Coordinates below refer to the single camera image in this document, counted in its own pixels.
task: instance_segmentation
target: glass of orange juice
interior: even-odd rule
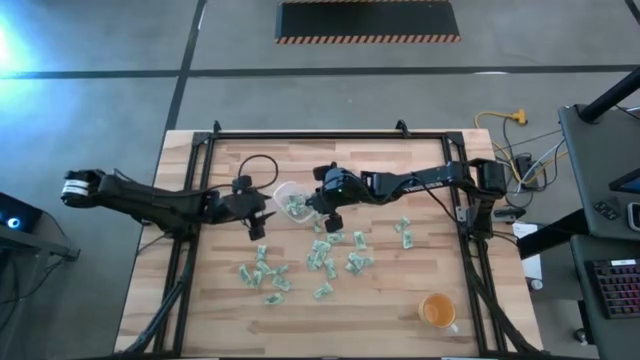
[[[441,329],[457,334],[459,329],[454,323],[456,307],[444,294],[433,294],[422,300],[418,307],[420,320]]]

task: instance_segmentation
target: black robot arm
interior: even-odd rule
[[[65,180],[65,205],[113,209],[138,222],[151,221],[174,238],[192,235],[195,224],[243,221],[248,222],[250,239],[258,240],[265,236],[265,221],[273,215],[261,214],[270,197],[252,187],[251,177],[246,175],[227,185],[233,193],[225,196],[220,196],[215,187],[205,191],[158,189],[101,170],[69,171]]]
[[[467,175],[468,167],[477,169],[477,186]],[[342,228],[342,218],[336,212],[338,207],[358,203],[384,205],[405,194],[453,186],[466,192],[472,201],[465,228],[475,236],[488,238],[492,232],[493,205],[506,194],[502,165],[484,159],[468,163],[450,161],[443,166],[399,175],[362,171],[360,177],[334,162],[315,168],[313,174],[316,180],[322,181],[322,186],[307,200],[307,205],[320,214],[329,215],[325,222],[329,232]]]

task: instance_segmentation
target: gray floor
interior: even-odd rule
[[[210,0],[193,68],[640,60],[640,26],[623,1],[452,0],[462,43],[428,46],[277,46],[272,38],[276,3]],[[179,69],[195,5],[196,0],[5,0],[0,2],[0,74]],[[177,128],[209,129],[213,120],[226,129],[390,128],[400,118],[413,128],[467,128],[479,111],[524,108],[529,125],[508,127],[510,140],[518,142],[559,129],[558,107],[589,102],[624,75],[190,79]],[[150,182],[175,85],[173,78],[0,80],[0,153],[7,155],[0,162],[0,191],[54,214],[82,248],[77,263],[65,265],[31,297],[13,358],[77,358],[112,350],[140,226],[105,209],[64,207],[62,177],[70,169],[115,167]],[[633,96],[626,104],[638,100]],[[500,119],[481,121],[504,142]],[[518,151],[540,156],[560,139],[556,134]],[[558,181],[536,195],[526,220],[550,222],[580,206],[568,158],[559,161],[558,171]],[[548,272],[567,260],[566,252],[557,251],[543,263]],[[575,286],[570,274],[565,279]],[[546,296],[534,302],[547,350],[596,354],[567,335],[579,326],[575,302]]]

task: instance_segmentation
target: wooden tabletop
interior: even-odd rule
[[[486,130],[461,131],[469,159],[493,158]],[[193,131],[167,133],[155,186],[182,188],[192,134]],[[285,181],[295,181],[312,191],[319,183],[313,180],[311,169],[331,161],[356,174],[361,170],[405,173],[444,163],[437,140],[218,140],[209,184],[230,183],[242,160],[257,153],[274,157],[280,167],[276,183],[263,190],[266,194]],[[251,175],[254,184],[267,183],[274,175],[273,165],[263,159],[249,162],[243,173]],[[200,174],[196,173],[195,178],[199,179]],[[451,204],[448,189],[434,193],[445,204]],[[477,355],[456,229],[439,205],[419,192],[385,206],[358,205],[340,208],[339,212],[348,241],[334,246],[329,254],[336,263],[338,278],[330,282],[335,291],[320,301],[313,298],[312,292],[327,281],[326,271],[309,272],[306,267],[311,244],[319,238],[312,231],[312,222],[296,224],[280,212],[268,220],[266,237],[257,242],[249,240],[246,228],[239,223],[204,226],[183,355]],[[401,236],[392,227],[402,216],[411,219],[415,247],[410,250],[402,248]],[[347,255],[355,250],[353,231],[365,233],[368,248],[361,255],[375,258],[375,265],[359,277],[344,269]],[[141,245],[159,235],[157,228],[146,228]],[[292,289],[283,293],[283,304],[263,304],[268,295],[277,292],[271,277],[258,290],[247,288],[240,281],[238,267],[246,264],[250,270],[255,268],[259,244],[268,245],[267,263],[271,267],[289,265],[290,271],[284,277],[291,281]],[[528,341],[541,348],[517,249],[499,238],[489,244],[499,303]],[[163,239],[137,258],[116,350],[130,345],[158,309],[170,248],[171,240]],[[444,293],[455,302],[459,333],[420,321],[418,303],[434,293]],[[483,309],[490,348],[495,348],[484,305]],[[177,306],[170,319],[167,347],[173,339],[176,313]]]

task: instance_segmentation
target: dollar bill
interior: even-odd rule
[[[285,280],[282,276],[280,275],[275,275],[273,277],[273,281],[271,282],[273,284],[273,286],[277,287],[278,289],[282,290],[282,291],[289,291],[291,290],[291,282]]]
[[[271,270],[274,275],[284,274],[287,271],[289,271],[289,265],[287,264],[278,266],[275,270]]]
[[[337,244],[344,241],[344,233],[329,233],[327,234],[327,242],[329,244]]]
[[[319,289],[313,292],[313,297],[316,300],[320,300],[323,297],[331,294],[332,292],[333,292],[333,288],[331,287],[331,285],[329,285],[329,283],[324,283],[324,285],[322,285]]]
[[[362,231],[353,232],[353,241],[356,243],[356,250],[365,250],[367,248]]]
[[[375,260],[371,256],[364,258],[364,266],[372,266]]]
[[[393,229],[397,232],[400,233],[402,232],[402,230],[404,230],[407,226],[411,225],[411,220],[409,220],[408,217],[403,216],[400,219],[400,224],[394,225]]]
[[[249,275],[249,270],[247,270],[247,265],[241,265],[238,268],[238,273],[240,274],[240,280],[247,285],[248,287],[253,287],[253,279],[251,279],[251,275]]]
[[[258,253],[256,254],[256,261],[264,261],[267,259],[267,245],[258,245]]]
[[[338,277],[338,273],[336,272],[336,264],[333,262],[333,259],[326,259],[324,261],[324,266],[327,267],[327,276],[329,277],[329,280]]]
[[[413,235],[411,235],[411,231],[409,230],[402,232],[402,247],[405,249],[411,249],[413,247]]]
[[[282,304],[283,302],[284,302],[284,296],[282,296],[282,294],[280,293],[269,295],[267,296],[266,299],[264,299],[264,303],[266,305],[277,305],[277,304]]]
[[[256,263],[256,268],[262,271],[265,275],[271,275],[271,268],[269,268],[269,265],[262,260]]]
[[[364,258],[360,257],[353,251],[349,253],[348,259],[353,264],[353,266],[358,268],[358,270],[362,270],[362,268],[364,267]]]
[[[362,274],[362,269],[358,269],[355,265],[353,265],[350,262],[348,262],[347,266],[345,266],[344,268],[347,269],[348,272],[352,273],[353,276],[358,276]]]
[[[318,267],[316,266],[315,260],[316,260],[316,254],[315,253],[307,254],[307,270],[309,270],[309,271],[318,270]]]
[[[315,265],[316,268],[320,269],[322,267],[322,264],[324,263],[324,259],[327,258],[327,254],[328,253],[326,251],[316,251],[316,254],[313,259],[313,264]]]
[[[253,271],[253,287],[260,287],[260,283],[262,283],[262,271],[254,270]]]
[[[286,209],[293,216],[308,214],[309,208],[305,205],[306,199],[303,195],[289,195]]]
[[[313,240],[313,246],[311,248],[315,251],[328,252],[331,250],[331,244],[326,241]]]

